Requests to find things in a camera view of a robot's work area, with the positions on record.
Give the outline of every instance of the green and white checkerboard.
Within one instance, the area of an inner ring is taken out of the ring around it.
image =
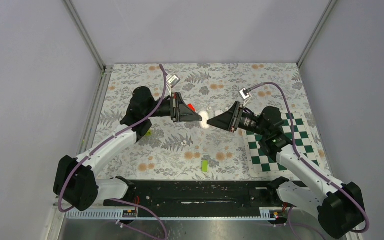
[[[289,116],[286,112],[283,112],[281,117],[283,119],[283,132],[288,138],[292,139]],[[298,150],[304,153],[310,161],[320,166],[322,161],[314,144],[313,136],[310,133],[306,116],[301,110],[296,110],[292,112],[292,118]],[[287,170],[286,167],[276,163],[261,151],[259,145],[259,141],[262,138],[261,135],[245,130],[242,130],[242,133],[251,177],[294,177],[292,172]]]

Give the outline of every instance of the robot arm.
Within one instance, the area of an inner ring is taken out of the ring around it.
[[[60,195],[70,172],[81,160],[85,160],[69,181],[63,196],[65,201],[80,211],[88,209],[97,201],[107,199],[130,201],[135,194],[131,182],[122,177],[96,179],[96,176],[115,156],[145,136],[152,126],[149,119],[132,129],[123,130],[142,120],[157,106],[157,103],[149,88],[144,86],[136,88],[126,115],[111,134],[75,158],[66,155],[59,161],[53,192]],[[173,92],[166,97],[151,117],[171,117],[175,123],[202,121],[201,116],[184,103],[179,92]]]
[[[268,106],[256,116],[237,101],[227,112],[207,123],[229,132],[240,128],[261,135],[260,149],[273,161],[290,170],[309,188],[301,188],[280,177],[270,183],[273,200],[292,204],[311,214],[332,237],[341,238],[365,220],[355,204],[333,185],[341,186],[364,209],[360,188],[353,182],[344,184],[326,174],[304,154],[298,156],[292,141],[283,133],[283,120],[278,108]]]

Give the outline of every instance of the floral tablecloth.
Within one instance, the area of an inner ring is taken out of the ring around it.
[[[295,63],[276,64],[164,64],[166,72],[181,82],[173,89],[197,112],[211,115],[242,101],[238,91],[262,82],[279,84],[292,110],[303,110],[325,170],[329,172],[316,123]],[[140,86],[148,87],[155,99],[163,92],[163,75],[158,64],[116,64],[106,92],[93,143],[96,144],[120,124],[132,97]],[[264,86],[252,92],[247,107],[256,114],[265,106],[285,110],[279,91]],[[242,131],[227,132],[215,127],[202,129],[197,122],[173,123],[169,117],[152,118],[151,134],[126,148],[98,175],[122,176],[130,180],[272,180],[250,176]],[[208,160],[208,172],[202,172]]]

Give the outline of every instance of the small green cube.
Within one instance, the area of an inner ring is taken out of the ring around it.
[[[208,160],[202,160],[202,171],[208,172]]]

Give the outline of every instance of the white wall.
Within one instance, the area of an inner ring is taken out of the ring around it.
[[[301,73],[333,173],[362,189],[364,239],[384,239],[384,1],[339,1]]]
[[[60,0],[0,0],[0,240],[37,240],[100,71]]]
[[[329,0],[72,0],[106,64],[297,62]]]

